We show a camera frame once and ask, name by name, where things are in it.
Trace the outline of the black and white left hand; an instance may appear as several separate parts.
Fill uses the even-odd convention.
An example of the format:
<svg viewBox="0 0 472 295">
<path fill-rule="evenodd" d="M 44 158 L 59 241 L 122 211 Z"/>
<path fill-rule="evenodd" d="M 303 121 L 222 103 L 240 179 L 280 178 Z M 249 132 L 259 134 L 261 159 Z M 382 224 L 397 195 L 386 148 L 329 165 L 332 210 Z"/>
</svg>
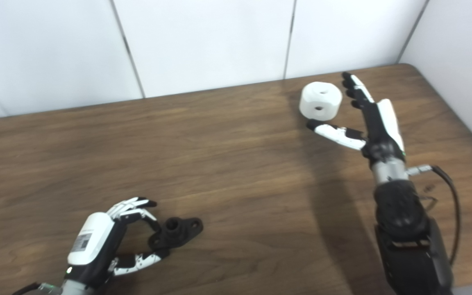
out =
<svg viewBox="0 0 472 295">
<path fill-rule="evenodd" d="M 114 204 L 107 212 L 92 213 L 68 254 L 64 280 L 97 289 L 112 277 L 140 271 L 169 256 L 169 250 L 117 254 L 129 224 L 141 220 L 156 232 L 161 229 L 156 217 L 146 210 L 156 205 L 144 197 L 134 197 Z"/>
</svg>

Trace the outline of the black and white right hand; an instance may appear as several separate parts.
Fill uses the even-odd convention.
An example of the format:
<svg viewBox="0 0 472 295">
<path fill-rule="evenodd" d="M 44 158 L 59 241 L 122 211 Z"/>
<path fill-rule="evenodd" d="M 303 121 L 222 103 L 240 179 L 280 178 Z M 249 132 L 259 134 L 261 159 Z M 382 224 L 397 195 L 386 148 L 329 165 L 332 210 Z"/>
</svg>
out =
<svg viewBox="0 0 472 295">
<path fill-rule="evenodd" d="M 360 151 L 369 160 L 370 166 L 393 158 L 405 162 L 403 139 L 392 102 L 389 99 L 375 102 L 356 75 L 349 72 L 341 75 L 342 85 L 346 88 L 346 95 L 352 99 L 352 106 L 361 111 L 366 136 L 356 129 L 329 125 L 316 119 L 309 119 L 306 127 L 339 145 Z"/>
</svg>

